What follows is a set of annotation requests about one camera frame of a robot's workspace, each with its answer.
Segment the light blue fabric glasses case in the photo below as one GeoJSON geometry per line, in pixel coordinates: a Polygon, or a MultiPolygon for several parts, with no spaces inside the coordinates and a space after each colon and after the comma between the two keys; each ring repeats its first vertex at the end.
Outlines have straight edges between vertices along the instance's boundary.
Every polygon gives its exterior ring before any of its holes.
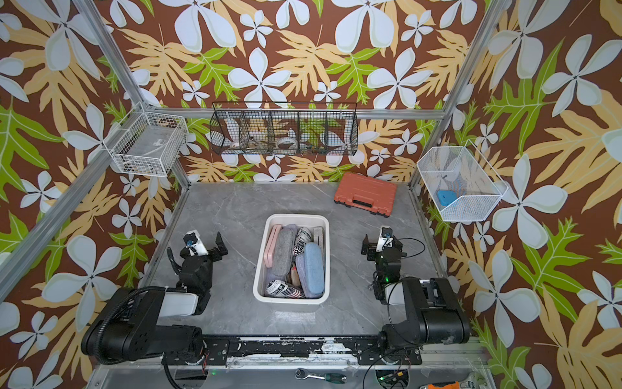
{"type": "Polygon", "coordinates": [[[317,243],[310,242],[305,246],[306,285],[313,298],[320,297],[325,289],[325,275],[322,250],[317,243]]]}

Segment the flag newspaper glasses case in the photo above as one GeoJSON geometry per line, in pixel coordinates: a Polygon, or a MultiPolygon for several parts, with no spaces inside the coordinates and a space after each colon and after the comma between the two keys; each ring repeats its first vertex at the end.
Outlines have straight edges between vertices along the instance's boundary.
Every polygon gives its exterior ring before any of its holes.
{"type": "Polygon", "coordinates": [[[283,280],[272,280],[266,289],[266,293],[270,298],[304,298],[304,292],[283,280]]]}

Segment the pink glasses case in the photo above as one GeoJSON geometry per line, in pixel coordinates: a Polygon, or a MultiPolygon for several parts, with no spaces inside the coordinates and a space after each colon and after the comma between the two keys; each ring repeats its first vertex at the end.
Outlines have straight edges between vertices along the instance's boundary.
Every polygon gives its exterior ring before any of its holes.
{"type": "Polygon", "coordinates": [[[275,245],[277,238],[282,230],[282,225],[273,225],[269,234],[269,238],[267,240],[267,244],[265,247],[265,251],[263,254],[263,263],[267,268],[271,268],[273,266],[273,258],[275,252],[275,245]]]}

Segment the plaid glasses case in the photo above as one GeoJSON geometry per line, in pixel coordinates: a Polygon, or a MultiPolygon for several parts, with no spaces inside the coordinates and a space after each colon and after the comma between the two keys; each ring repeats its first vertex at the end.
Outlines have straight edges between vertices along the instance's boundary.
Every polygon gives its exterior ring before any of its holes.
{"type": "Polygon", "coordinates": [[[298,271],[296,269],[296,265],[295,264],[293,264],[293,266],[291,266],[291,268],[290,268],[289,280],[291,281],[291,284],[294,287],[296,287],[296,288],[300,288],[301,287],[301,280],[300,280],[300,277],[298,275],[298,271]]]}

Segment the cream plastic storage box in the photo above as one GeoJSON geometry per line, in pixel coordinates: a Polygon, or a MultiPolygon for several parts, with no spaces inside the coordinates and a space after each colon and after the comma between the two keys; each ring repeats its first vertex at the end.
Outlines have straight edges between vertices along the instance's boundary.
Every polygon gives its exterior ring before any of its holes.
{"type": "Polygon", "coordinates": [[[254,276],[253,294],[254,297],[263,304],[272,305],[279,311],[316,311],[319,306],[325,303],[330,296],[331,282],[331,259],[330,259],[330,223],[324,216],[313,214],[273,214],[267,218],[263,230],[259,258],[254,276]],[[292,298],[272,298],[266,295],[266,275],[267,268],[263,261],[264,252],[267,249],[270,235],[275,225],[296,225],[298,227],[322,227],[324,237],[324,293],[320,298],[315,299],[292,299],[292,298]]]}

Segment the purple fabric glasses case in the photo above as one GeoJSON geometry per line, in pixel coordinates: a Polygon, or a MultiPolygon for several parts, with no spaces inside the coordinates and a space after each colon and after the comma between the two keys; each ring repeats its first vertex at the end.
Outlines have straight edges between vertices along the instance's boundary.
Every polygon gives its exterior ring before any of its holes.
{"type": "Polygon", "coordinates": [[[299,280],[301,282],[301,289],[303,291],[305,298],[307,298],[309,296],[309,292],[308,292],[308,286],[307,286],[307,280],[306,280],[306,274],[305,274],[305,255],[304,254],[298,254],[298,256],[296,256],[296,270],[297,270],[299,280]]]}

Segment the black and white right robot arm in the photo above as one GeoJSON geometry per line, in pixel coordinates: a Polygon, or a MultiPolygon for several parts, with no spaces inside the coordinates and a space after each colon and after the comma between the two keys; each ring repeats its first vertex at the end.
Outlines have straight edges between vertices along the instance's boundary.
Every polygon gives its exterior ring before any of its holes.
{"type": "Polygon", "coordinates": [[[390,230],[377,242],[364,238],[361,254],[374,263],[374,297],[384,306],[402,298],[405,319],[390,319],[374,344],[361,350],[380,358],[411,356],[423,345],[460,345],[471,338],[471,326],[446,278],[420,279],[401,274],[402,262],[411,256],[390,230]]]}

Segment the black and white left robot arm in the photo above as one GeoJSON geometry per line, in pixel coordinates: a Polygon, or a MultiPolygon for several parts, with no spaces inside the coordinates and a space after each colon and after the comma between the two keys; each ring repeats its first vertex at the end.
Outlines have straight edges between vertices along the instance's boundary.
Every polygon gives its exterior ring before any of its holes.
{"type": "Polygon", "coordinates": [[[121,288],[87,329],[83,354],[102,365],[162,356],[166,362],[194,364],[204,359],[202,330],[189,325],[160,325],[159,319],[202,314],[211,298],[214,263],[228,254],[220,233],[207,249],[198,231],[183,237],[181,263],[171,248],[168,260],[178,282],[173,288],[121,288]]]}

